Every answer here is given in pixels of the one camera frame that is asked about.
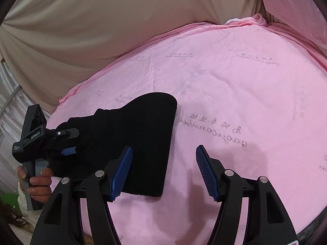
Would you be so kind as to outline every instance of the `beige fabric backdrop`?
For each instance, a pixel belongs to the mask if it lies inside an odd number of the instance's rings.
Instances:
[[[264,12],[262,0],[17,0],[0,26],[3,57],[53,112],[69,89],[140,43],[186,24]]]

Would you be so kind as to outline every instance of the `pink cloth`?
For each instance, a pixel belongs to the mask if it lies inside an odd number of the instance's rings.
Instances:
[[[122,193],[109,204],[122,244],[207,244],[219,204],[198,169],[199,144],[242,177],[267,176],[298,233],[327,205],[326,68],[311,42],[259,14],[226,26],[192,24],[155,37],[74,87],[48,128],[145,93],[170,93],[178,109],[164,193]],[[82,215],[90,234],[84,200]],[[245,224],[243,211],[237,245]]]

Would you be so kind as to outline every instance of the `brown hair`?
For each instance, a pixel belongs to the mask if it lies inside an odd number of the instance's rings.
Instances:
[[[8,224],[12,224],[18,228],[24,228],[28,224],[23,218],[22,214],[16,211],[9,204],[4,204],[0,199],[0,215],[6,220]]]

